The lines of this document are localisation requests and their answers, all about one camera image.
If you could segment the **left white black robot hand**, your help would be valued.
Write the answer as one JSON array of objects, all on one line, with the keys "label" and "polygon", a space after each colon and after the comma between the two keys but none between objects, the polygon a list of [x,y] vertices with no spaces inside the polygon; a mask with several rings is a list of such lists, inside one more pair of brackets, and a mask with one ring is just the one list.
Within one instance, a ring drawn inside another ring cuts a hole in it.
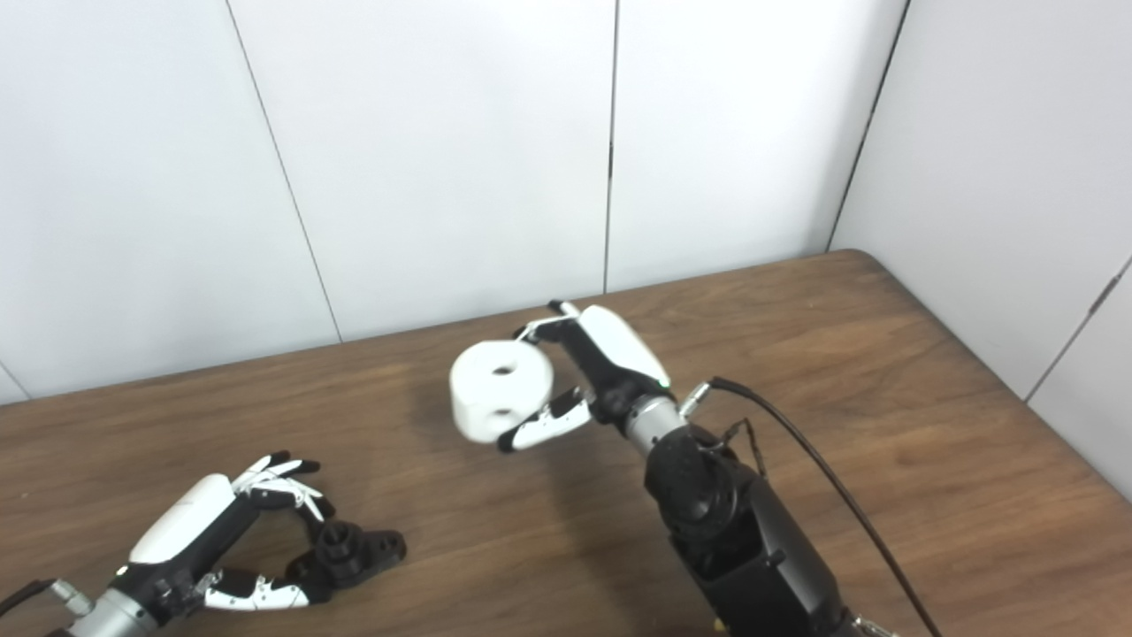
[{"label": "left white black robot hand", "polygon": [[271,578],[218,567],[268,510],[294,510],[316,539],[334,508],[299,475],[319,470],[317,460],[275,451],[235,479],[201,477],[134,544],[110,588],[130,599],[157,626],[201,608],[255,612],[327,604],[334,589],[311,576]]}]

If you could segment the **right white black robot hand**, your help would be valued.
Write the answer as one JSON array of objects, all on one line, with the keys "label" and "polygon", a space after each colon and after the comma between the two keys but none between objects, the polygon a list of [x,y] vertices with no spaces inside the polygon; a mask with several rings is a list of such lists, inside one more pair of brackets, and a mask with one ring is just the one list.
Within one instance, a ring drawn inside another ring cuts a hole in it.
[{"label": "right white black robot hand", "polygon": [[515,342],[557,343],[578,368],[588,388],[576,387],[544,401],[499,436],[501,453],[526,450],[590,422],[612,425],[646,458],[666,434],[685,427],[677,414],[671,379],[631,324],[603,305],[580,310],[551,301],[550,318],[526,322]]}]

